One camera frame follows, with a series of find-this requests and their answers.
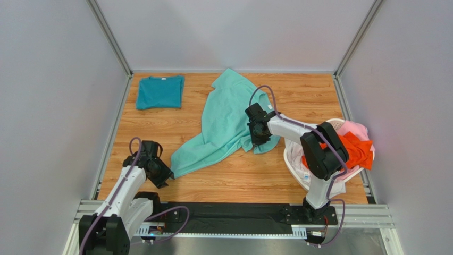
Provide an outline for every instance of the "laundry basket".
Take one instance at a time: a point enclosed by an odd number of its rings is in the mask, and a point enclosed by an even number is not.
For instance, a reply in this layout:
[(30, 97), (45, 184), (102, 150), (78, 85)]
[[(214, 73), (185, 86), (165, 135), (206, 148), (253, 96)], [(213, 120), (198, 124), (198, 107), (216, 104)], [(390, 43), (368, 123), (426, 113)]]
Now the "laundry basket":
[[(344, 120), (340, 119), (340, 118), (332, 118), (330, 120), (328, 120), (327, 122), (329, 122), (330, 124), (332, 124), (333, 128), (335, 129), (335, 131), (339, 130), (341, 128), (341, 126), (343, 126), (344, 124)], [(283, 152), (283, 158), (284, 158), (284, 161), (286, 163), (286, 166), (289, 170), (289, 172), (291, 172), (291, 174), (293, 175), (293, 177), (297, 180), (297, 182), (305, 189), (305, 190), (309, 190), (310, 187), (309, 187), (309, 184), (307, 183), (307, 180), (309, 180), (309, 178), (311, 178), (311, 173), (309, 172), (309, 169), (307, 167), (305, 167), (304, 164), (300, 164), (300, 168), (301, 168), (301, 171), (296, 171), (294, 169), (294, 167), (291, 165), (290, 161), (288, 160), (288, 153), (287, 153), (287, 149), (285, 148), (284, 152)], [(348, 170), (348, 173), (344, 176), (341, 176), (340, 178), (338, 178), (338, 180), (335, 181), (335, 184), (337, 184), (337, 182), (339, 182), (339, 185), (342, 185), (343, 188), (338, 188), (336, 190), (344, 190), (344, 183), (349, 181), (351, 178), (353, 178), (354, 176), (356, 176), (358, 173), (360, 173), (364, 168), (361, 167), (355, 171), (352, 171), (352, 170)]]

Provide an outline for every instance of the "orange clothing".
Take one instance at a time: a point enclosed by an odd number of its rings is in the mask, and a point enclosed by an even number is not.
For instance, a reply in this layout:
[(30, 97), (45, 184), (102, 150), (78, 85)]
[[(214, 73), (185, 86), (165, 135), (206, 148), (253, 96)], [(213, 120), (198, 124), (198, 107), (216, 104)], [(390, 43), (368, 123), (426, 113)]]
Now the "orange clothing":
[[(338, 137), (340, 137), (341, 142), (345, 145), (349, 154), (349, 160), (346, 162), (346, 166), (351, 169), (359, 165), (360, 167), (371, 170), (373, 167), (373, 152), (370, 149), (373, 141), (360, 141), (351, 132), (346, 133), (344, 136), (339, 135)], [(321, 144), (321, 148), (324, 149), (325, 147), (327, 147), (325, 143)], [(302, 163), (308, 168), (305, 156), (302, 156)]]

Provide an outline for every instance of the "metal bracket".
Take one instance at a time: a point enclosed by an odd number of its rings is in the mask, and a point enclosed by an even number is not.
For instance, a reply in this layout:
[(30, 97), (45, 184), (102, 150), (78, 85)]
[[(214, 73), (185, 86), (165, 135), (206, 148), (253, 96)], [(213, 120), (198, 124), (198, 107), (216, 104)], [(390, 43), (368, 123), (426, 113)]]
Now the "metal bracket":
[(404, 255), (398, 234), (394, 228), (381, 229), (382, 239), (384, 241), (387, 255)]
[[(285, 220), (287, 224), (302, 224), (302, 225), (325, 225), (324, 217), (316, 220), (316, 222), (310, 222), (304, 215), (302, 215), (302, 206), (287, 206), (285, 207)], [(335, 207), (327, 207), (325, 213), (327, 217), (328, 225), (337, 225), (337, 213)]]

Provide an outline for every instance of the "white laundry basket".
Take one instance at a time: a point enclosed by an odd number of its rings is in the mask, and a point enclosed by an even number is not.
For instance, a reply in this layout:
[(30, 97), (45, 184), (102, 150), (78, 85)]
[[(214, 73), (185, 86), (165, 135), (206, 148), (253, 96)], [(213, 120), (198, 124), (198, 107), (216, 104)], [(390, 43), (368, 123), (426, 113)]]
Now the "white laundry basket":
[[(340, 119), (340, 118), (332, 118), (330, 120), (328, 120), (327, 122), (329, 122), (330, 124), (332, 124), (333, 128), (335, 129), (335, 131), (339, 130), (341, 128), (341, 126), (343, 126), (344, 124), (344, 120)], [(306, 182), (303, 181), (303, 179), (306, 179), (306, 178), (311, 178), (311, 176), (308, 176), (305, 174), (304, 176), (299, 176), (298, 172), (296, 172), (296, 170), (293, 168), (293, 166), (291, 165), (291, 163), (289, 162), (288, 160), (288, 156), (287, 156), (287, 149), (285, 148), (284, 152), (283, 152), (283, 158), (284, 158), (284, 161), (286, 163), (286, 166), (288, 167), (288, 170), (289, 172), (291, 172), (291, 174), (293, 175), (293, 177), (297, 180), (297, 182), (305, 189), (305, 190), (309, 190), (310, 187), (309, 187), (309, 184), (307, 184)], [(305, 167), (304, 164), (300, 164), (300, 167), (302, 168), (301, 170), (303, 172), (308, 172), (309, 173), (309, 169), (307, 167)], [(332, 189), (333, 190), (338, 190), (338, 192), (332, 192), (332, 195), (331, 197), (334, 197), (336, 196), (337, 194), (339, 193), (344, 193), (346, 191), (346, 188), (345, 188), (345, 182), (349, 181), (351, 178), (353, 178), (354, 176), (356, 176), (358, 173), (360, 173), (364, 168), (361, 167), (359, 168), (358, 170), (354, 171), (351, 175), (349, 175), (347, 178), (345, 178), (344, 180), (336, 180), (335, 181), (335, 184), (334, 184), (334, 187)]]

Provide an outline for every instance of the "aluminum frame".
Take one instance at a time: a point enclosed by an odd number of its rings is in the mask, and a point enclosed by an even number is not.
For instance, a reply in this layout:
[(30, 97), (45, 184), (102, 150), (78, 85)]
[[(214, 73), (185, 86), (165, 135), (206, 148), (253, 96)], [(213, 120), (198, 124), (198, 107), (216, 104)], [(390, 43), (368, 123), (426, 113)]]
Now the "aluminum frame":
[[(90, 8), (92, 9), (96, 19), (99, 22), (107, 40), (109, 41), (112, 49), (117, 56), (118, 60), (120, 61), (126, 75), (129, 77), (128, 85), (125, 89), (120, 108), (118, 109), (118, 115), (115, 121), (114, 126), (112, 127), (110, 138), (108, 145), (106, 146), (104, 157), (102, 159), (102, 165), (100, 167), (99, 176), (97, 183), (94, 187), (94, 192), (92, 192), (93, 197), (97, 193), (96, 190), (100, 187), (102, 181), (100, 179), (103, 177), (105, 173), (105, 168), (108, 162), (108, 157), (111, 153), (113, 147), (114, 137), (118, 130), (119, 122), (123, 113), (124, 109), (124, 102), (127, 98), (129, 93), (132, 75), (133, 72), (130, 69), (124, 55), (122, 54), (114, 36), (111, 32), (102, 11), (97, 3), (96, 0), (86, 0), (89, 4)], [(354, 39), (351, 42), (348, 50), (346, 51), (343, 59), (340, 62), (340, 65), (335, 70), (332, 75), (335, 89), (337, 90), (338, 99), (340, 102), (341, 110), (343, 112), (343, 116), (346, 120), (352, 120), (352, 116), (350, 113), (350, 109), (345, 98), (344, 90), (341, 84), (341, 75), (347, 66), (349, 60), (351, 59), (353, 53), (357, 49), (359, 43), (361, 42), (362, 38), (365, 36), (366, 31), (368, 30), (369, 26), (371, 25), (373, 19), (375, 18), (377, 12), (379, 11), (382, 3), (384, 0), (375, 0), (373, 5), (371, 6), (369, 12), (365, 20), (363, 21), (361, 27), (357, 31)], [(163, 70), (155, 70), (154, 72), (164, 72)], [(374, 188), (371, 179), (368, 176), (367, 171), (361, 172), (361, 177), (364, 183), (364, 189), (367, 194), (370, 196), (374, 196)], [(64, 255), (73, 255), (77, 254), (78, 252), (78, 221), (80, 217), (85, 214), (92, 214), (102, 203), (100, 200), (82, 200), (76, 216), (74, 218), (74, 223), (72, 225), (70, 235), (66, 242), (63, 254)], [(341, 211), (342, 205), (333, 205), (335, 206), (337, 211)], [(303, 233), (305, 227), (322, 227), (322, 226), (315, 226), (315, 225), (292, 225), (293, 227), (293, 234), (287, 235), (225, 235), (225, 234), (178, 234), (175, 237), (215, 237), (215, 238), (258, 238), (258, 239), (302, 239), (303, 234), (298, 236), (299, 233)], [(390, 215), (390, 211), (387, 205), (346, 205), (346, 214), (345, 214), (345, 222), (343, 228), (378, 228), (381, 232), (381, 236), (384, 240), (385, 249), (387, 254), (389, 255), (398, 255), (404, 254), (401, 248), (398, 235), (395, 229), (395, 224)]]
[[(171, 69), (153, 69), (153, 70), (132, 70), (133, 73), (223, 73), (225, 69), (185, 69), (185, 70), (171, 70)], [(237, 70), (239, 73), (301, 73), (301, 74), (334, 74), (335, 71), (301, 71), (301, 70)]]
[(102, 10), (100, 9), (100, 6), (97, 2), (97, 0), (86, 0), (88, 3), (88, 6), (90, 6), (91, 11), (93, 12), (93, 15), (95, 16), (97, 22), (99, 23), (100, 28), (102, 29), (102, 32), (104, 32), (105, 38), (108, 40), (108, 43), (112, 47), (113, 53), (115, 54), (116, 58), (121, 64), (121, 67), (123, 68), (126, 76), (131, 77), (132, 75), (132, 69), (130, 68), (128, 61), (124, 57), (123, 52), (120, 49), (120, 46), (118, 45), (118, 42), (116, 42), (115, 37), (113, 36), (113, 32), (108, 26), (107, 21), (105, 20), (104, 14), (102, 13)]

